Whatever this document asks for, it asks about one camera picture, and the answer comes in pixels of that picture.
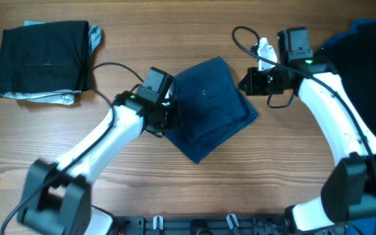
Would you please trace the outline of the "dark blue shorts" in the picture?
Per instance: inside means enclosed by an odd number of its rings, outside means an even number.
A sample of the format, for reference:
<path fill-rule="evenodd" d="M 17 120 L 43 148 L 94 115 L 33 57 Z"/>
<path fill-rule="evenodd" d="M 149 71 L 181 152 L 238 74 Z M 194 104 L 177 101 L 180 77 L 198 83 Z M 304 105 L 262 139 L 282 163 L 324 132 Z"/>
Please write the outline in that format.
<path fill-rule="evenodd" d="M 181 126 L 165 136 L 196 164 L 259 116 L 222 57 L 180 72 L 176 83 Z"/>

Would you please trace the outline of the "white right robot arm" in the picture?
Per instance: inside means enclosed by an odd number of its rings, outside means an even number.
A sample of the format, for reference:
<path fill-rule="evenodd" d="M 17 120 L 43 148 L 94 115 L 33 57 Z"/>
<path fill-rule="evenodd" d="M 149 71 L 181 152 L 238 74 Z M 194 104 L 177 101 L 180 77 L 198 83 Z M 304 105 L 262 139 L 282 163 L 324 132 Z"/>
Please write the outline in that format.
<path fill-rule="evenodd" d="M 319 124 L 335 163 L 317 198 L 285 210 L 283 233 L 315 233 L 368 218 L 375 219 L 376 233 L 376 136 L 348 98 L 335 65 L 313 54 L 306 28 L 280 31 L 277 43 L 274 52 L 258 37 L 246 49 L 258 65 L 238 87 L 267 99 L 286 90 L 299 97 Z"/>

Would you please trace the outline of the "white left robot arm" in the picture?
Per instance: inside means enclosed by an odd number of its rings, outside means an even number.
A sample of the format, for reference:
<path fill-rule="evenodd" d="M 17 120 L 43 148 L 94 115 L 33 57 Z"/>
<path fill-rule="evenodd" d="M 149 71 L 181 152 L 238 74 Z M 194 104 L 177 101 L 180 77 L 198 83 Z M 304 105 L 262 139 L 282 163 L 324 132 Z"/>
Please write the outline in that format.
<path fill-rule="evenodd" d="M 12 212 L 40 234 L 113 234 L 114 216 L 92 205 L 92 189 L 112 159 L 144 131 L 157 137 L 177 127 L 176 79 L 150 68 L 147 78 L 107 102 L 101 123 L 70 151 L 27 172 L 22 198 Z"/>

